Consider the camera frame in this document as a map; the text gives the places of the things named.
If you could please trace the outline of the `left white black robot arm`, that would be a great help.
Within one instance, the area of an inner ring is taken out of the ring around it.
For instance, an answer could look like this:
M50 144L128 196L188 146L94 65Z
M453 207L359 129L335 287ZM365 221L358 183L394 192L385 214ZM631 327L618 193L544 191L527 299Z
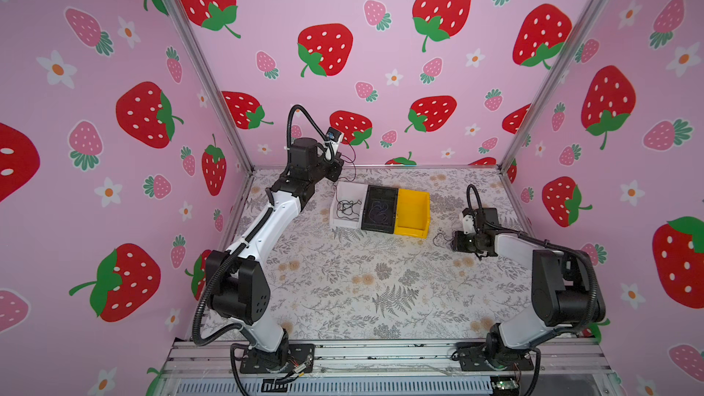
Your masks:
M315 194L320 181L338 180L344 161L339 146L344 133L333 126L319 130L319 139L293 137L286 128L287 164L267 188L267 203L252 225L223 251L205 261L205 287L192 321L192 341L207 346L230 331L246 344L230 347L236 387L248 391L240 377L245 371L273 375L268 383L284 388L313 369L315 345L291 343L287 331L268 310L271 288L263 266L283 232Z

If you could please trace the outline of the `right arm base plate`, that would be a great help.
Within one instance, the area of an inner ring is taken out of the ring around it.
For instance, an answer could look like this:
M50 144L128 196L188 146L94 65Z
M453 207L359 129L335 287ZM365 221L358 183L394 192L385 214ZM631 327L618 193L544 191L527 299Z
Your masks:
M515 350L501 344L460 342L450 358L463 371L532 371L535 369L530 350Z

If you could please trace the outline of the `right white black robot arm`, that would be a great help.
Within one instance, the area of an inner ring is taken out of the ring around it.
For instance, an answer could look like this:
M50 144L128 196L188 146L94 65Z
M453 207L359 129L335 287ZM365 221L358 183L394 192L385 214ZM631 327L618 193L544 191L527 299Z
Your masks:
M500 225L494 208L483 206L477 187L467 187L463 229L453 235L455 252L477 259L504 257L531 271L531 302L495 324L481 343L459 343L452 359L462 370L533 367L537 348L565 334L577 334L604 319L606 307L589 255Z

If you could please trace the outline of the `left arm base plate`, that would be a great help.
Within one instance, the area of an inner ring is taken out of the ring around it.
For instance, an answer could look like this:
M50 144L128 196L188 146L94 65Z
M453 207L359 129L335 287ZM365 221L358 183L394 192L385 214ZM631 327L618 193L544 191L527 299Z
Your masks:
M244 374L309 373L315 363L315 344L285 343L276 352L250 349L240 362Z

